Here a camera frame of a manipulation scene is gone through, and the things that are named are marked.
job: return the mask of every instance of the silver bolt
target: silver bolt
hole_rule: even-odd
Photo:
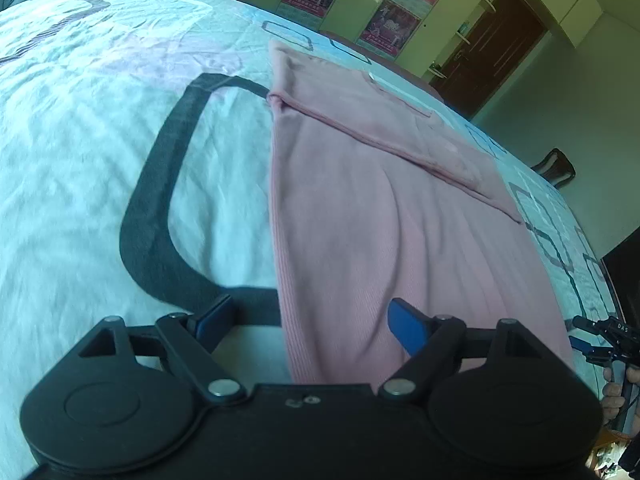
[[[290,408],[301,408],[302,401],[296,399],[287,399],[284,401],[285,406],[289,406]]]
[[[240,391],[240,384],[233,379],[218,379],[210,382],[208,389],[216,397],[228,397]]]
[[[388,394],[404,396],[415,390],[415,383],[409,379],[389,379],[383,388]]]

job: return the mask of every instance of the chair backrest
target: chair backrest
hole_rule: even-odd
[[[557,148],[531,169],[552,184],[556,189],[566,186],[575,177],[575,168],[566,155]]]

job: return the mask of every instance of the wooden door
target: wooden door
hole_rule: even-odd
[[[535,46],[545,27],[522,0],[494,0],[431,85],[444,102],[469,119]]]

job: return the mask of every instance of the light blue bed sheet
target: light blue bed sheet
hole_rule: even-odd
[[[20,403],[89,328],[108,315],[149,324],[176,310],[145,294],[124,269],[124,211],[188,83],[211,72],[270,88],[272,39],[369,72],[493,156],[563,317],[614,313],[561,195],[426,92],[341,44],[234,0],[100,1],[29,0],[0,13],[0,478],[18,478],[33,466],[17,421]],[[68,19],[88,9],[98,10]],[[276,286],[271,124],[264,99],[239,88],[215,91],[180,170],[169,212],[172,241],[191,267],[220,285]],[[239,362],[237,348],[253,349],[252,357]],[[221,353],[241,379],[287,381],[279,329],[234,333]],[[598,391],[599,370],[580,354],[575,365]]]

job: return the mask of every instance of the pink sweater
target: pink sweater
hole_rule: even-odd
[[[570,366],[538,252],[494,161],[369,75],[270,44],[270,214],[290,371],[379,385],[407,355],[391,298],[526,325]]]

